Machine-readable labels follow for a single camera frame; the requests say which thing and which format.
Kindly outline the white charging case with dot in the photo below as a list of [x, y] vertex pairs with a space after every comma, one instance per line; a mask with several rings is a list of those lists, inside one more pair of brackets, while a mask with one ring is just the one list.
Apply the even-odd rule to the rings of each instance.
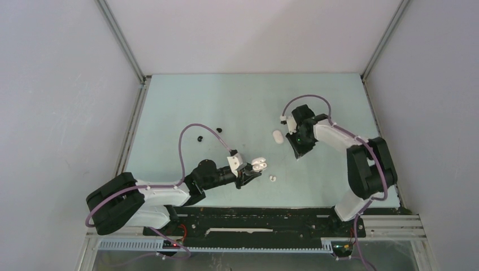
[[261, 172], [267, 168], [266, 158], [255, 158], [251, 161], [252, 171]]

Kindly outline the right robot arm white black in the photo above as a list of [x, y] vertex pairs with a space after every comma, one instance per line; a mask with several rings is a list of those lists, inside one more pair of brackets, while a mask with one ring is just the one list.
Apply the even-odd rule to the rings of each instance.
[[386, 141], [354, 135], [340, 127], [327, 114], [315, 115], [304, 104], [290, 116], [282, 115], [280, 122], [287, 125], [286, 138], [297, 159], [303, 157], [318, 142], [326, 143], [346, 155], [349, 189], [334, 206], [336, 216], [328, 221], [332, 234], [343, 236], [351, 229], [351, 221], [373, 201], [385, 201], [389, 187], [397, 183], [397, 172]]

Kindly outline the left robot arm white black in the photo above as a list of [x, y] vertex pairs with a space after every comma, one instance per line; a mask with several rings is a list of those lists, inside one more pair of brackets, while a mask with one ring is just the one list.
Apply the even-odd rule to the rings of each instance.
[[112, 234], [125, 226], [151, 227], [172, 235], [178, 229], [177, 207], [193, 206], [205, 199], [207, 190], [230, 183], [240, 189], [266, 168], [265, 158], [245, 163], [230, 156], [228, 165], [221, 168], [206, 159], [185, 176], [181, 185], [154, 184], [124, 172], [87, 196], [90, 213], [85, 224], [99, 235]]

